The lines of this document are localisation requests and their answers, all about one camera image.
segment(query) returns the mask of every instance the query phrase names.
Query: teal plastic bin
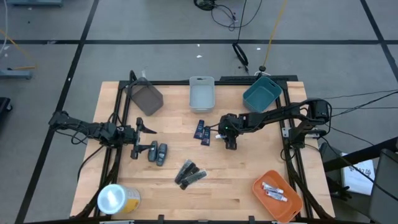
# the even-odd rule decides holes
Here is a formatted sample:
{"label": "teal plastic bin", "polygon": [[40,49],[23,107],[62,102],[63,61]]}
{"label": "teal plastic bin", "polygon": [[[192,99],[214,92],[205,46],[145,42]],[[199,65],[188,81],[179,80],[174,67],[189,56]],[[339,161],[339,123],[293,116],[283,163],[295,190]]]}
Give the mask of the teal plastic bin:
{"label": "teal plastic bin", "polygon": [[243,105],[251,112],[262,113],[281,93],[279,85],[261,77],[243,93]]}

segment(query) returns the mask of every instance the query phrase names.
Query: wood grain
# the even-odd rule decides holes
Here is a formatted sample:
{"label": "wood grain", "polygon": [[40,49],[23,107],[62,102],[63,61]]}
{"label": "wood grain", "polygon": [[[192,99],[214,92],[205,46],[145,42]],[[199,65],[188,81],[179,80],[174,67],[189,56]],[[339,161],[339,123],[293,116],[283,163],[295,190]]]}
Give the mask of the wood grain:
{"label": "wood grain", "polygon": [[[113,112],[117,87],[117,82],[103,83],[94,121],[106,121]],[[147,117],[131,103],[127,123],[135,124],[136,118],[142,117],[145,126],[158,134],[141,134],[141,144],[150,144],[153,140],[168,144],[167,158],[165,164],[158,167],[148,162],[147,152],[140,154],[138,160],[132,160],[132,146],[123,148],[118,183],[138,189],[142,201],[136,211],[113,218],[153,220],[164,214],[168,220],[247,220],[249,215],[254,215],[256,220],[273,220],[251,189],[254,181],[271,169],[287,179],[285,163],[280,158],[279,124],[238,137],[236,151],[225,149],[224,141],[215,139],[215,132],[211,132],[210,147],[201,146],[199,140],[193,139],[199,119],[211,125],[218,123],[226,113],[248,112],[242,105],[242,94],[248,87],[217,86],[216,106],[208,114],[190,112],[189,86],[156,88],[164,96],[163,107]],[[289,93],[292,101],[307,98],[302,82],[289,83]],[[275,109],[275,104],[268,109]],[[316,141],[307,143],[317,147]],[[97,142],[89,141],[85,157],[98,147]],[[305,148],[302,157],[308,188],[323,208],[334,215],[319,152]],[[71,215],[80,212],[98,188],[103,159],[104,151],[83,168]],[[208,176],[184,191],[174,183],[174,178],[186,159],[205,169]]]}

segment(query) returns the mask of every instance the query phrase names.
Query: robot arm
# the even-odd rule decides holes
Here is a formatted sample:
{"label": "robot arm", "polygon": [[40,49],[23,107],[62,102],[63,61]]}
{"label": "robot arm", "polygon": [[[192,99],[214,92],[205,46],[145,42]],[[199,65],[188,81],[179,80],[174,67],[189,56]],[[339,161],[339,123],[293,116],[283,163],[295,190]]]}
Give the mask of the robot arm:
{"label": "robot arm", "polygon": [[[316,99],[292,103],[289,106],[283,106],[265,113],[244,113],[239,114],[239,116],[227,114],[220,119],[218,133],[224,139],[227,149],[236,150],[236,138],[240,134],[253,133],[267,124],[285,119],[299,119],[302,122],[298,127],[289,129],[287,139],[291,145],[303,147],[306,134],[319,134],[319,136],[326,134],[324,130],[313,130],[313,128],[330,120],[329,105],[325,100]],[[306,108],[306,115],[300,112],[302,108]]]}
{"label": "robot arm", "polygon": [[133,144],[131,157],[138,158],[138,153],[150,148],[139,144],[140,132],[148,134],[156,134],[155,131],[147,129],[144,126],[142,118],[137,118],[137,129],[134,130],[130,125],[116,126],[114,123],[87,123],[79,119],[69,117],[66,111],[57,111],[53,114],[49,125],[53,129],[71,129],[78,133],[82,133],[87,138],[95,139],[106,147],[118,147],[123,144]]}

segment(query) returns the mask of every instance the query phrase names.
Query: gray remote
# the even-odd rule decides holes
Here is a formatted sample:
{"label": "gray remote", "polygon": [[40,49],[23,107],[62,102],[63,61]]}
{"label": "gray remote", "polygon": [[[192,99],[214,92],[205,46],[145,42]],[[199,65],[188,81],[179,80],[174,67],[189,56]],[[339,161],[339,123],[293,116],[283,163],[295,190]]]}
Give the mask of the gray remote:
{"label": "gray remote", "polygon": [[160,146],[157,148],[157,159],[156,159],[156,165],[162,166],[164,163],[164,160],[166,159],[167,155],[167,145],[162,143]]}
{"label": "gray remote", "polygon": [[152,141],[148,150],[148,161],[155,162],[157,157],[157,141]]}

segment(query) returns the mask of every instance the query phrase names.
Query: white plastic bin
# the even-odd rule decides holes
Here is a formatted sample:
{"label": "white plastic bin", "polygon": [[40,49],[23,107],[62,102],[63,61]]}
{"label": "white plastic bin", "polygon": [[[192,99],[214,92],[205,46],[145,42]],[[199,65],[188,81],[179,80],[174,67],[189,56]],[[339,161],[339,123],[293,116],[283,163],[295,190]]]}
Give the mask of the white plastic bin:
{"label": "white plastic bin", "polygon": [[189,79],[189,107],[194,113],[209,113],[216,105],[213,77]]}

